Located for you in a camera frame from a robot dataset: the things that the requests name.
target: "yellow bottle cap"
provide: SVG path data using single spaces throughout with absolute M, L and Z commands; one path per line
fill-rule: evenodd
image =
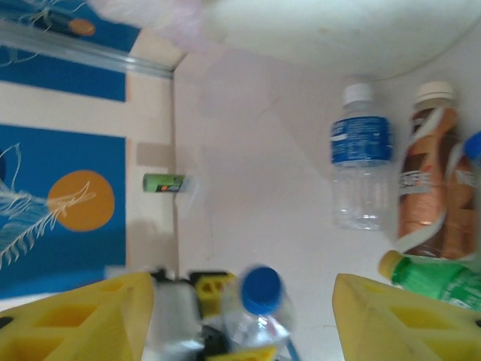
M 404 257 L 402 254 L 396 250 L 390 250 L 383 256 L 383 258 L 381 258 L 379 265 L 377 266 L 377 271 L 384 278 L 391 280 L 394 270 L 403 259 Z

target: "blue bottle cap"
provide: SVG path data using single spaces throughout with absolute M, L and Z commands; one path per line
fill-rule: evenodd
M 282 301 L 283 284 L 272 268 L 259 266 L 244 277 L 241 298 L 244 308 L 251 314 L 270 314 Z
M 481 132 L 476 133 L 464 143 L 464 154 L 471 160 L 481 156 Z

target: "blue bottle label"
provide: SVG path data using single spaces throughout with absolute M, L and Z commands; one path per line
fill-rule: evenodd
M 331 162 L 391 160 L 392 139 L 384 117 L 354 117 L 338 120 L 331 129 Z

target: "green bottle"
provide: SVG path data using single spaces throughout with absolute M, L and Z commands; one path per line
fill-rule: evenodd
M 414 263 L 390 250 L 379 273 L 393 285 L 451 305 L 481 311 L 481 275 L 452 262 Z

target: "green bottle label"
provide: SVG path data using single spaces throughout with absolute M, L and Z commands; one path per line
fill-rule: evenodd
M 481 275 L 469 269 L 459 272 L 440 297 L 441 301 L 481 311 Z

